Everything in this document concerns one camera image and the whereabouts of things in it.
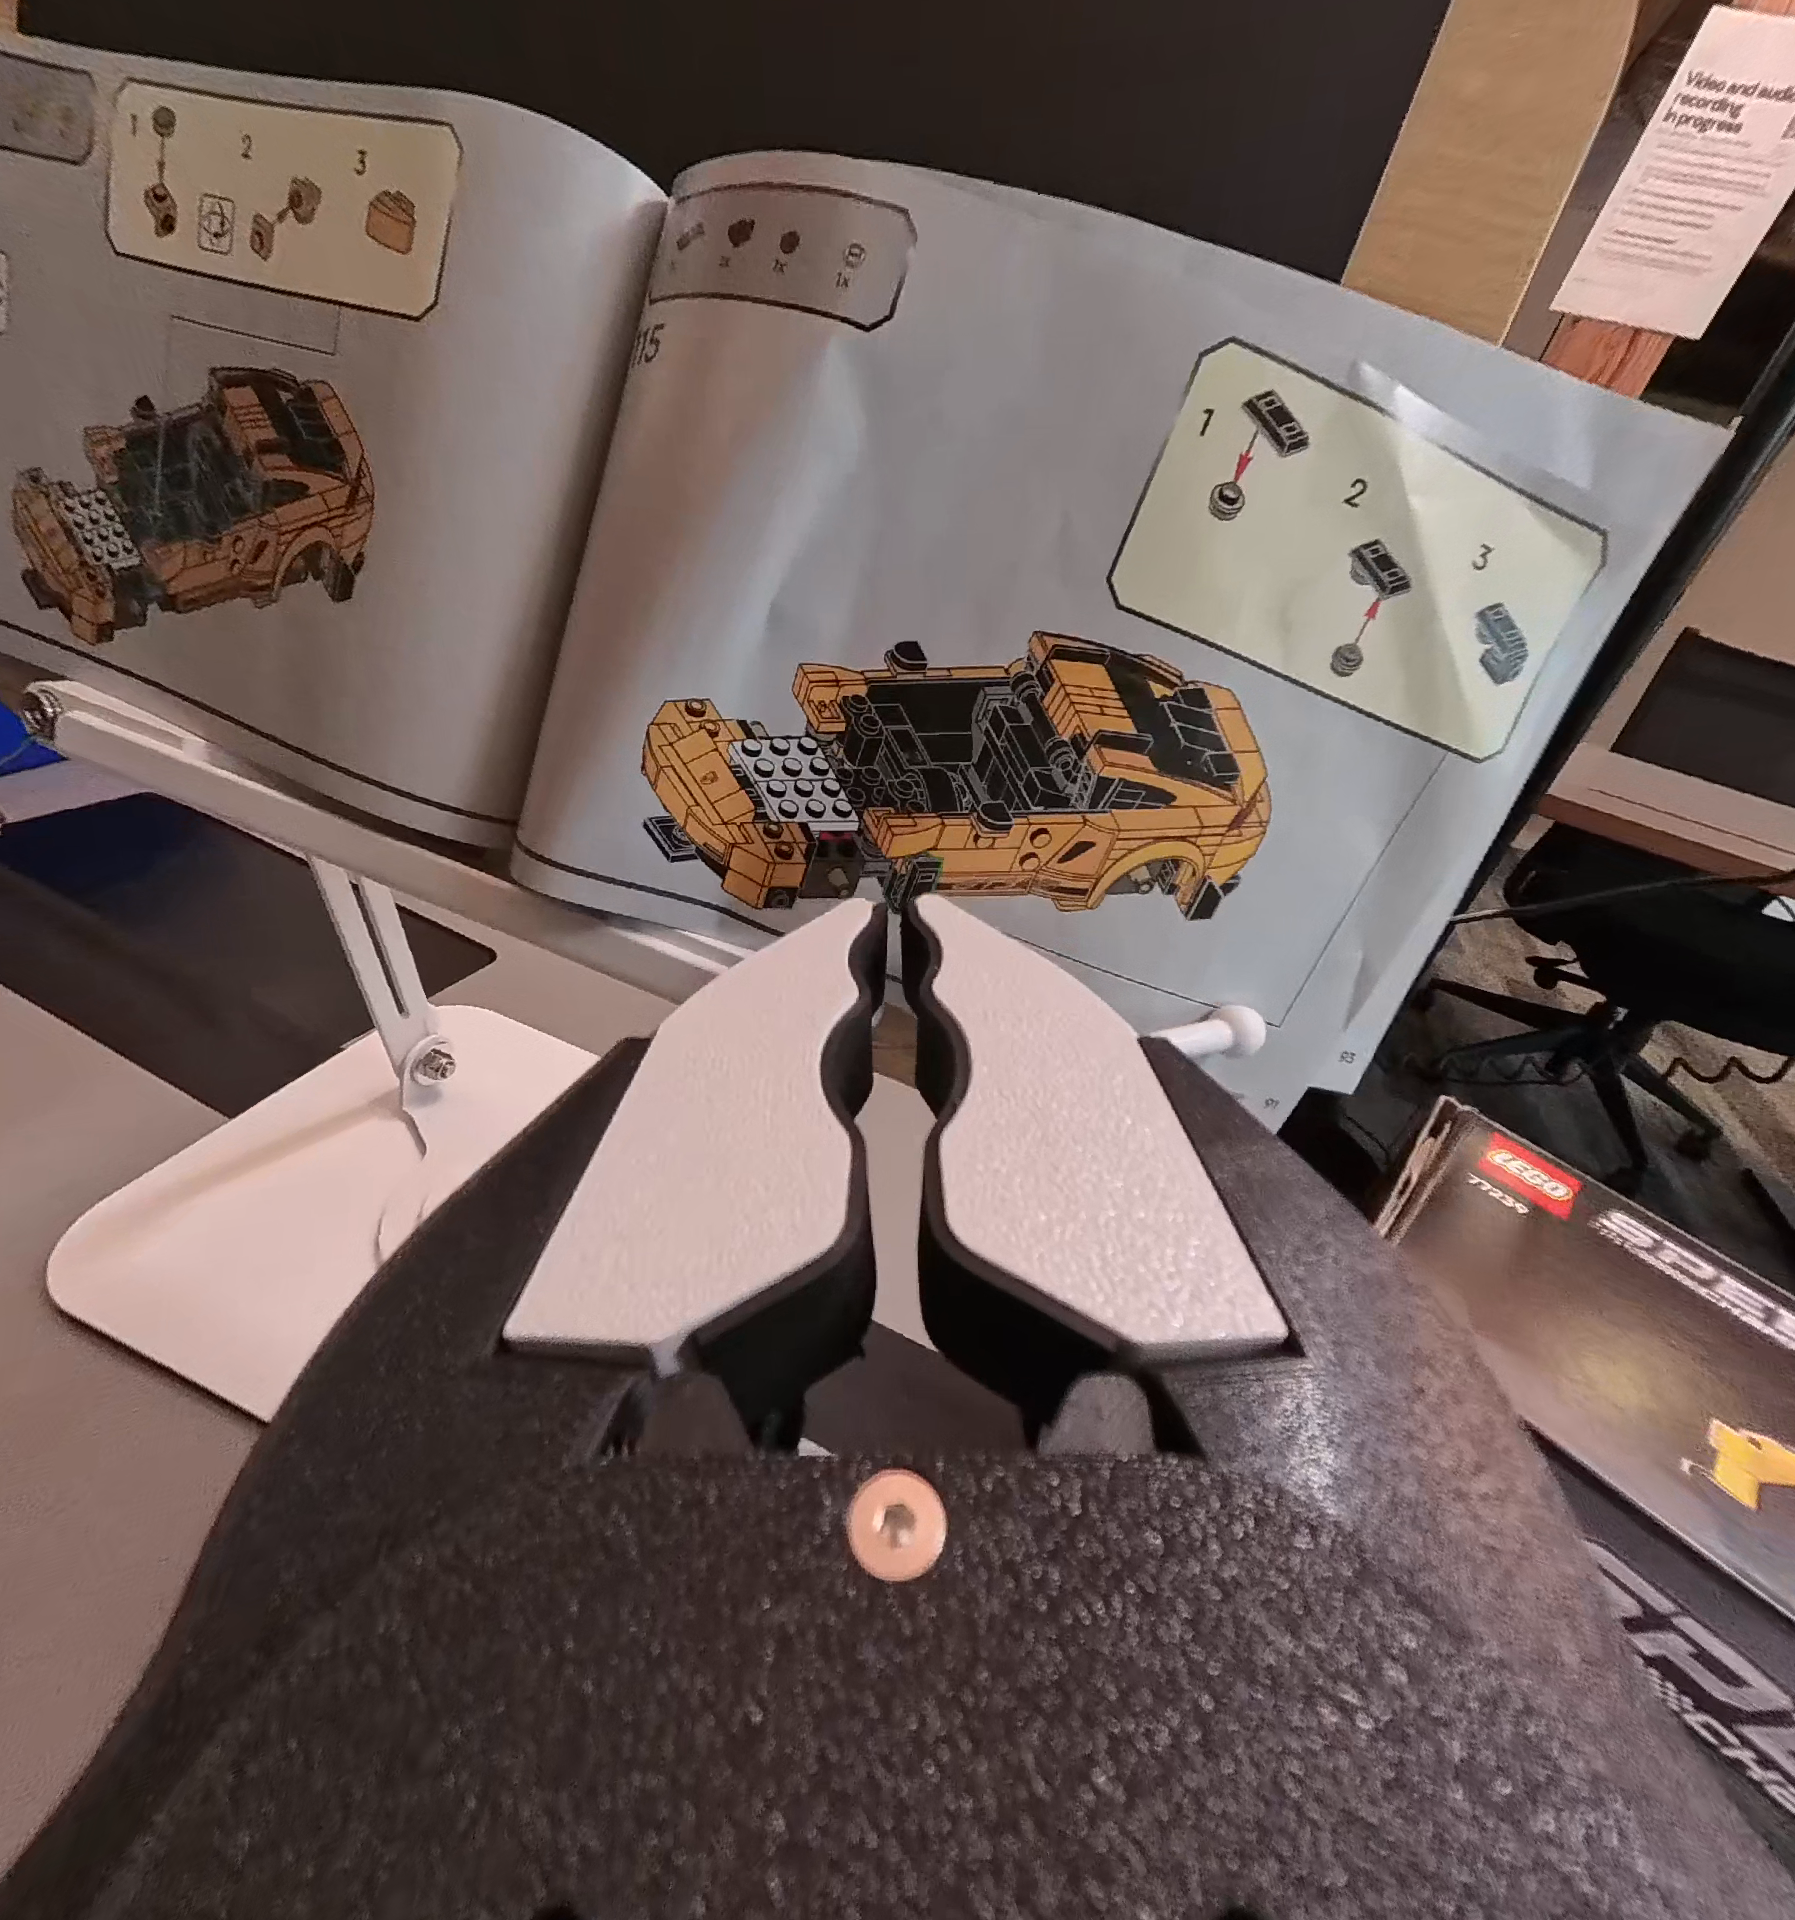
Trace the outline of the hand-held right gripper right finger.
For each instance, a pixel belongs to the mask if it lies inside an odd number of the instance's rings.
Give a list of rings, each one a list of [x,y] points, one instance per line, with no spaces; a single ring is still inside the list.
[[[916,1085],[933,1111],[918,1289],[937,1350],[1039,1443],[1078,1380],[1291,1350],[1291,1325],[1153,1054],[1036,947],[911,906]]]

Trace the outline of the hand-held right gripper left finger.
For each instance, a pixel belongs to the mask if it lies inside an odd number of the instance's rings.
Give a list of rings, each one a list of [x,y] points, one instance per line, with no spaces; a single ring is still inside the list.
[[[887,919],[845,899],[682,1001],[642,1044],[503,1343],[716,1380],[794,1449],[876,1303],[867,1146]]]

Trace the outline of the black lego box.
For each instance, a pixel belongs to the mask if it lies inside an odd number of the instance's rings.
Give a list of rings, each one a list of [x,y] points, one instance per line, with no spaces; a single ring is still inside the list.
[[[1449,1095],[1377,1229],[1471,1329],[1651,1692],[1795,1875],[1795,1298]]]

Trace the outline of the lego instruction booklet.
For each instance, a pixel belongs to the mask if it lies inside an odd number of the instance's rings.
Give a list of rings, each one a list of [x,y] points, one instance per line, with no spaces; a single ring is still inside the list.
[[[1064,200],[0,37],[0,653],[597,915],[1348,1088],[1726,437]]]

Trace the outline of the white metal book stand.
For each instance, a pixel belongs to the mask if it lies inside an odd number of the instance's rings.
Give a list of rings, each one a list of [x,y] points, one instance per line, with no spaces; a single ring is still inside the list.
[[[46,1266],[50,1300],[79,1324],[216,1399],[273,1420],[316,1348],[377,1273],[518,1143],[575,1095],[607,1122],[641,1044],[592,1055],[482,1008],[431,1004],[393,889],[350,848],[366,839],[313,804],[285,799],[162,721],[75,681],[26,691],[27,734],[53,745],[104,732],[178,764],[302,859],[377,1024],[202,1143],[75,1221]],[[1156,1065],[1183,1036],[1256,1047],[1246,1008],[1153,1036]]]

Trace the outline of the black office chair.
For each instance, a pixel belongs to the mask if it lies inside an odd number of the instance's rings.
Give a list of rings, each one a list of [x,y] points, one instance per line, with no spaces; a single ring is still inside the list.
[[[1583,1011],[1454,977],[1429,974],[1414,995],[1425,1011],[1438,995],[1486,1009],[1510,1031],[1451,1047],[1438,1073],[1461,1078],[1527,1065],[1539,1085],[1587,1085],[1619,1141],[1604,1187],[1637,1198],[1651,1167],[1631,1090],[1647,1093],[1682,1122],[1677,1154],[1701,1161],[1722,1126],[1647,1060],[1659,1032],[1698,1036],[1771,1055],[1795,1068],[1795,923],[1776,919],[1771,893],[1747,882],[1705,876],[1664,856],[1555,825],[1515,859],[1502,906],[1487,924],[1510,924],[1550,947],[1529,956],[1534,980],[1555,993],[1590,995]]]

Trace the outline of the white box-shaped appliance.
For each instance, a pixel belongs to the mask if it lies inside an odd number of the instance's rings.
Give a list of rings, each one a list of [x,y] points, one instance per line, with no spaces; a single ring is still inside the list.
[[[1795,665],[1683,630],[1542,811],[1718,870],[1795,865]]]

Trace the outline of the black metal pole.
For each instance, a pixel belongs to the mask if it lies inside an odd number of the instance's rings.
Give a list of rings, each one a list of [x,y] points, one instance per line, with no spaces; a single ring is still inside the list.
[[[1768,469],[1794,437],[1795,325],[1750,394],[1729,445],[1718,452],[1689,508],[1675,522],[1604,644],[1599,644],[1586,680],[1564,707],[1563,718],[1534,764],[1534,773],[1515,804],[1510,804],[1504,825],[1462,891],[1465,897],[1475,896],[1508,849],[1515,831],[1534,816],[1536,804],[1549,796],[1569,756],[1582,745],[1592,723],[1683,599],[1699,565],[1710,559],[1721,539],[1739,517],[1746,501],[1767,479]]]

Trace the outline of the white notice paper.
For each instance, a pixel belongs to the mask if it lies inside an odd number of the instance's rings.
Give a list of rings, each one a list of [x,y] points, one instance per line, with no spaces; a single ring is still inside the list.
[[[1795,5],[1712,6],[1552,309],[1698,338],[1795,193]]]

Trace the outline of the wooden post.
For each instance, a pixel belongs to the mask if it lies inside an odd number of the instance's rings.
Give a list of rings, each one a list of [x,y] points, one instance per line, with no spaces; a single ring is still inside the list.
[[[1672,336],[1583,321],[1561,285],[1705,2],[1456,2],[1342,283],[1643,396]]]

